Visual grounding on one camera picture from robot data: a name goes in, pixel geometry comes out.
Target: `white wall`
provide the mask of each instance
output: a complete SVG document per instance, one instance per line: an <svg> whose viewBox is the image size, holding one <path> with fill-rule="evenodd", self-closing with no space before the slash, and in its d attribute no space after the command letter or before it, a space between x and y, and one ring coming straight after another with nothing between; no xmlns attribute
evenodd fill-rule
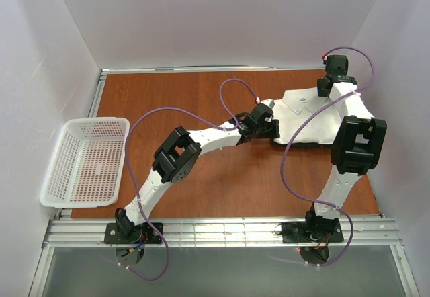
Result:
<svg viewBox="0 0 430 297"><path fill-rule="evenodd" d="M99 67L321 66L375 0L65 0Z"/></svg>
<svg viewBox="0 0 430 297"><path fill-rule="evenodd" d="M353 43L375 61L377 79L363 97L388 124L370 180L382 211L396 218L422 296L430 295L429 9L430 0L377 0ZM364 65L351 73L366 79Z"/></svg>
<svg viewBox="0 0 430 297"><path fill-rule="evenodd" d="M40 187L61 126L99 69L63 0L0 0L0 295L27 296L54 210Z"/></svg>

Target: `white plastic basket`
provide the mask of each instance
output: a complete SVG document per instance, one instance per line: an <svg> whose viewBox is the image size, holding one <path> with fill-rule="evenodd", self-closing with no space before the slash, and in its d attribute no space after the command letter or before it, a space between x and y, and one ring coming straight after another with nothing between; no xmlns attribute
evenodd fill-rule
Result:
<svg viewBox="0 0 430 297"><path fill-rule="evenodd" d="M56 144L40 202L55 208L94 208L116 202L129 128L125 118L68 121Z"/></svg>

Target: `brown wooden surface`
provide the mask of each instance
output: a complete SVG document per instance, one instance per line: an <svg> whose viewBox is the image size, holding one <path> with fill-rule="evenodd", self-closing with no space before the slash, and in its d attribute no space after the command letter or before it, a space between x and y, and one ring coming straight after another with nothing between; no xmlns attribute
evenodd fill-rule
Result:
<svg viewBox="0 0 430 297"><path fill-rule="evenodd" d="M218 98L225 79L244 79L261 99L280 99L285 89L314 87L322 75L320 70L108 75L98 116L125 117L133 125L150 109L170 105L220 124L230 118ZM252 96L237 82L225 86L224 98L233 112L250 112L254 106ZM154 151L177 126L207 128L185 114L164 111L148 117L136 129L130 141L130 160L139 184L148 175ZM151 217L303 216L310 204L288 193L280 179L283 150L270 146L268 140L254 140L200 157L190 176L161 198ZM287 158L287 180L310 198L319 196L330 170L327 149L292 149ZM112 218L115 209L135 195L124 165L118 201L106 207L74 209L72 218ZM351 214L379 213L367 177L355 185L345 209Z"/></svg>

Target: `cable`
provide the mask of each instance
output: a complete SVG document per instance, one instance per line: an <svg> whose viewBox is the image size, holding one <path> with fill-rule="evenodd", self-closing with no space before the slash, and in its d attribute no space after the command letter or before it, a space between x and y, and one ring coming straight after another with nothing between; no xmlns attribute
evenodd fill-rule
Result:
<svg viewBox="0 0 430 297"><path fill-rule="evenodd" d="M308 249L316 249L318 250L318 248L320 247L321 243L323 243L324 238L321 238L320 242L318 242L318 244L315 247L309 247Z"/></svg>
<svg viewBox="0 0 430 297"><path fill-rule="evenodd" d="M121 257L125 257L127 254L129 253L133 253L135 250L139 249L141 246L145 245L145 243L148 241L148 233L145 236L145 241L142 241L141 243L139 243L137 246L133 247L133 248L129 248L129 250L127 250L127 252L125 252L125 254L121 255Z"/></svg>
<svg viewBox="0 0 430 297"><path fill-rule="evenodd" d="M342 95L340 98L336 99L335 101L332 101L331 103L328 103L327 105L324 105L323 107L321 107L319 110L315 111L315 113L313 113L298 129L297 131L293 134L293 136L291 137L287 148L284 151L284 155L282 157L281 160L281 169L280 169L280 173L281 173L281 179L282 179L282 183L283 185L286 187L286 189L294 196L296 196L297 198L300 198L302 200L308 201L308 202L312 202L312 203L318 203L318 204L324 204L324 205L328 205L331 206L333 208L336 208L337 210L340 211L340 213L342 213L343 215L346 216L346 218L348 219L350 225L351 225L351 234L349 235L348 241L346 243L346 245L344 246L344 248L342 249L342 251L333 259L330 260L322 265L314 265L311 264L313 266L319 267L319 266L327 266L327 265L331 265L332 263L336 262L337 260L339 260L342 255L346 252L346 250L348 250L349 245L351 244L352 238L353 238L353 233L354 233L354 225L352 222L351 217L349 216L348 213L346 213L346 211L344 211L344 209L337 207L336 205L329 203L329 202L325 202L325 201L320 201L320 200L313 200L312 198L307 198L306 196L300 195L299 193L296 193L295 191L293 191L291 189L291 187L288 185L286 178L285 178L285 173L284 173L284 169L285 169L285 162L287 159L287 154L291 149L291 146L294 142L294 139L296 139L297 135L303 130L303 128L313 119L315 118L317 115L319 115L321 112L323 112L324 110L326 110L327 108L331 107L332 105L335 105L336 103L339 103L340 101L346 99L347 97L350 97L353 94L356 94L357 92L363 91L365 89L367 89L368 87L370 87L375 79L375 72L374 72L374 64L372 62L372 60L369 58L369 56L365 53L362 52L361 50L354 48L354 47L350 47L350 46L340 46L340 47L336 47L333 48L332 50L329 50L326 54L324 54L323 58L326 57L327 55L329 55L330 53L336 51L336 50L353 50L357 53L360 53L361 55L363 55L365 57L365 59L369 62L370 65L370 70L371 70L371 76L370 76L370 80L368 82L368 84L364 85L363 87L359 87L356 91L353 92L349 92L345 95ZM278 261L284 261L284 262L292 262L292 263L297 263L297 261L289 261L289 260L285 260L285 259L280 259L280 258L275 258L275 257L271 257L272 259L278 260Z"/></svg>
<svg viewBox="0 0 430 297"><path fill-rule="evenodd" d="M239 125L239 121L237 120L237 118L236 118L236 116L227 108L227 105L225 104L225 102L224 102L224 99L223 99L223 97L222 97L222 89L224 88L224 86L226 85L226 83L228 83L228 82L231 82L231 81L238 81L238 82L240 82L240 83L242 83L251 93L252 93L252 95L253 95L253 97L255 98L255 102L257 103L257 102L259 102L259 98L256 96L256 94L255 94L255 92L251 89L251 87L248 85L248 83L246 83L245 81L243 81L243 80L240 80L240 79L228 79L228 80L225 80L222 84L221 84L221 86L220 86L220 91L219 91L219 95L220 95L220 100L221 100L221 104L222 104L222 106L224 107L224 109L228 112L228 114L230 114L231 116L232 116L232 118L233 118L233 120L234 120L234 127L232 127L232 128L223 128L223 127L220 127L220 126L217 126L217 125L215 125L215 124L213 124L213 123L211 123L211 122L209 122L209 121L207 121L207 120L205 120L205 119L203 119L203 118L201 118L201 117L199 117L199 116L197 116L197 115L195 115L195 114L193 114L193 113L191 113L191 112L189 112L189 111L187 111L187 110L184 110L184 109L181 109L181 108L176 108L176 107L161 107L161 108L157 108L157 109L153 109L153 110L151 110L151 111L149 111L149 112L147 112L147 113L145 113L143 116L141 116L135 123L134 123L134 125L131 127L131 129L130 129L130 131L129 131L129 133L128 133L128 136L127 136L127 139L126 139L126 143L125 143L125 145L124 145L124 147L125 147L125 162L126 162L126 164L127 164L127 168L128 168L128 172L130 173L130 176L131 176L131 178L132 178L132 180L133 180L133 185L134 185L134 189L136 190L136 197L137 197L137 202L138 202L138 205L139 205L139 210L140 210L140 213L142 214L142 217L144 218L144 220L145 220L145 222L160 236L160 238L161 238L161 240L162 240L162 242L165 244L165 246L166 246L166 263L165 263L165 266L164 266L164 268L161 270L161 272L158 274L158 275L156 275L155 277L150 277L150 276L148 276L148 275L145 275L144 273L141 273L141 272L139 272L138 270L136 270L136 269L134 269L134 268L132 268L132 267L129 267L129 266L127 266L127 268L126 269L129 269L129 270L131 270L131 271L133 271L135 274L137 274L137 275L139 275L140 277L142 277L143 279L146 279L146 280L148 280L148 281L154 281L154 280L157 280L157 279L159 279L161 276L163 276L164 274L165 274L165 272L167 271L167 268L168 268L168 266L169 266L169 262L170 262L170 248L169 248L169 244L167 243L167 240L166 240L166 238L163 236L163 234L152 224L152 222L148 219L148 217L146 216L146 214L144 213L144 210L143 210L143 207L142 207L142 204L140 203L140 193L139 193L139 190L140 190L140 188L139 188L139 185L138 185L138 183L137 183L137 180L136 180L136 177L135 177L135 175L134 175L134 173L133 173L133 170L132 170L132 167L131 167L131 164L130 164L130 158L129 158L129 151L128 151L128 147L129 147L129 142L130 142L130 138L131 138L131 136L133 135L133 132L134 132L134 130L136 129L136 127L146 118L146 117L148 117L148 116L150 116L151 114L154 114L155 112L159 112L159 111L164 111L164 110L173 110L173 111L178 111L178 112L182 112L182 113L184 113L184 114L188 114L189 116L191 116L191 117L194 117L194 118L196 118L196 119L198 119L198 120L200 120L200 121L202 121L202 122L204 122L205 124L208 124L209 126L211 126L211 127L213 127L213 128L215 128L215 129L218 129L218 130L226 130L226 131L232 131L232 130L235 130L235 129L237 129L237 127L238 127L238 125Z"/></svg>
<svg viewBox="0 0 430 297"><path fill-rule="evenodd" d="M324 245L324 247L322 247L323 249L325 249L325 248L327 248L329 246L329 241L330 241L330 236L327 235L327 239L325 241L325 245Z"/></svg>

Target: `metal frame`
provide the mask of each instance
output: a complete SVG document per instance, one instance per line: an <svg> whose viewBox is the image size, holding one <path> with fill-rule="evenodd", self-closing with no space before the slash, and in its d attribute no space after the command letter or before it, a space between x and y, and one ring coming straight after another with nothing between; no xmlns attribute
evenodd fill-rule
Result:
<svg viewBox="0 0 430 297"><path fill-rule="evenodd" d="M89 117L97 115L106 78L109 74L284 70L272 67L179 67L132 70L102 69ZM113 220L72 220L71 209L59 209L54 221L48 225L42 254L30 288L29 297L41 296L48 277L56 247L112 247L103 243L106 224ZM381 216L354 216L354 236L351 245L389 245L406 296L418 296L409 263L404 254L402 238L393 218ZM295 247L283 244L275 234L281 222L301 221L301 218L207 218L207 219L154 219L164 223L164 234L171 247ZM340 218L344 237L350 235L346 218Z"/></svg>
<svg viewBox="0 0 430 297"><path fill-rule="evenodd" d="M406 296L419 296L417 285L415 284L408 260L404 254L404 246L392 245L391 252Z"/></svg>
<svg viewBox="0 0 430 297"><path fill-rule="evenodd" d="M172 73L172 72L216 72L216 71L280 71L280 70L312 70L324 69L320 67L300 67L300 68L283 68L283 67L250 67L247 65L224 65L209 67L155 67L150 69L103 69L102 74L130 74L130 73Z"/></svg>
<svg viewBox="0 0 430 297"><path fill-rule="evenodd" d="M208 218L154 219L164 224L164 236L170 247L298 247L312 243L282 243L275 229L282 222L302 218ZM346 218L340 220L343 235L350 235ZM401 245L402 239L393 218L353 217L356 231L351 245ZM44 247L127 247L105 245L106 224L114 220L60 220L49 224Z"/></svg>
<svg viewBox="0 0 430 297"><path fill-rule="evenodd" d="M52 257L54 256L54 250L55 248L51 247L43 248L28 297L39 297L42 295L46 279L48 278Z"/></svg>

